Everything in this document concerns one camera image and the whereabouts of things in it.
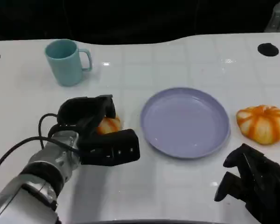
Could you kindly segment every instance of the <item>black cable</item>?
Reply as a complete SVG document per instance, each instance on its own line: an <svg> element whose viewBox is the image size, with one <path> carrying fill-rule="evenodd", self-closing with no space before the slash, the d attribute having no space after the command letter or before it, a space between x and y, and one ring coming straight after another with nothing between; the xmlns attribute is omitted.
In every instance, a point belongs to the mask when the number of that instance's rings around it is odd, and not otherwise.
<svg viewBox="0 0 280 224"><path fill-rule="evenodd" d="M43 115L40 119L39 119L39 122L38 122L38 136L41 137L42 136L42 121L46 118L46 117L55 117L57 118L57 114L54 114L54 113L46 113L45 115ZM45 148L45 146L43 145L43 141L40 140L41 142L41 147L42 149Z"/></svg>
<svg viewBox="0 0 280 224"><path fill-rule="evenodd" d="M74 152L78 155L81 155L81 152L79 152L79 150L77 149L74 149L62 142L59 142L55 139L51 139L51 138L47 138L47 137L42 137L42 136L35 136L35 137L30 137L30 138L27 138L27 139L24 139L23 141L19 142L18 144L14 145L11 149L9 149L0 159L0 165L3 163L3 161L14 151L16 150L18 147L24 145L25 143L27 142L30 142L30 141L34 141L34 140L41 140L41 141L48 141L48 142L51 142L51 143L54 143L56 145L58 145L59 147L62 147L62 148L65 148L66 150L69 150L71 152Z"/></svg>

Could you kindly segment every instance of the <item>teal mug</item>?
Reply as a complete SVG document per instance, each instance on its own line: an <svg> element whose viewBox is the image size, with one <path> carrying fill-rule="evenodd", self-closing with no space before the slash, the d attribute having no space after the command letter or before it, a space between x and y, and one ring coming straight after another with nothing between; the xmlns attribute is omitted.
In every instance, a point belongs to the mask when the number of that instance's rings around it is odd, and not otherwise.
<svg viewBox="0 0 280 224"><path fill-rule="evenodd" d="M89 68L82 68L79 52L87 54ZM60 85L73 86L82 80L83 71L92 69L89 50L79 49L76 43L71 40L53 41L46 47L45 55Z"/></svg>

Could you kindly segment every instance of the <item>small pumpkin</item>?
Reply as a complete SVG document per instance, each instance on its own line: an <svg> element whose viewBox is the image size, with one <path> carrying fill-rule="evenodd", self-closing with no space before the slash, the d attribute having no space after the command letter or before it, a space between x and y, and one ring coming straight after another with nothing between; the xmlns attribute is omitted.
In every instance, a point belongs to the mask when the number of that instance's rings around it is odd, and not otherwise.
<svg viewBox="0 0 280 224"><path fill-rule="evenodd" d="M280 140L280 109L276 106L251 106L237 113L241 133L260 144Z"/></svg>
<svg viewBox="0 0 280 224"><path fill-rule="evenodd" d="M116 115L114 119L103 118L99 126L97 127L97 132L99 134L108 134L111 132L118 132L121 130L120 119Z"/></svg>

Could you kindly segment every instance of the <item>toy pumpkin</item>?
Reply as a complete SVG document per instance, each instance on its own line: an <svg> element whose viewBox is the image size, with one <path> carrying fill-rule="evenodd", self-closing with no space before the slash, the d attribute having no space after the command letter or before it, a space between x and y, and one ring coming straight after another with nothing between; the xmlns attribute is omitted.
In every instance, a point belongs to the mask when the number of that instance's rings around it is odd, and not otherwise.
<svg viewBox="0 0 280 224"><path fill-rule="evenodd" d="M260 144L280 140L280 109L275 106L251 106L237 113L241 133Z"/></svg>
<svg viewBox="0 0 280 224"><path fill-rule="evenodd" d="M121 129L120 119L116 115L114 119L104 118L97 128L99 134L108 134L111 132L118 132Z"/></svg>

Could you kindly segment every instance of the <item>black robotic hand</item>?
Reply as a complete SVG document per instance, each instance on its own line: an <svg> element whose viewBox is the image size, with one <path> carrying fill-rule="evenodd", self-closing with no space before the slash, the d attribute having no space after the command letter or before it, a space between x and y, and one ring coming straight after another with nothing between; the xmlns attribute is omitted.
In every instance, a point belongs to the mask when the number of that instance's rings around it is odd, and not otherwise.
<svg viewBox="0 0 280 224"><path fill-rule="evenodd" d="M61 105L57 124L50 129L48 137L59 131L77 132L82 165L115 166L136 161L140 158L140 150L134 130L104 135L96 132L104 117L115 116L112 95L72 98Z"/></svg>
<svg viewBox="0 0 280 224"><path fill-rule="evenodd" d="M260 223L280 223L280 165L243 144L228 155L223 166L238 167L240 177L226 172L215 201L231 195L246 202L246 208Z"/></svg>

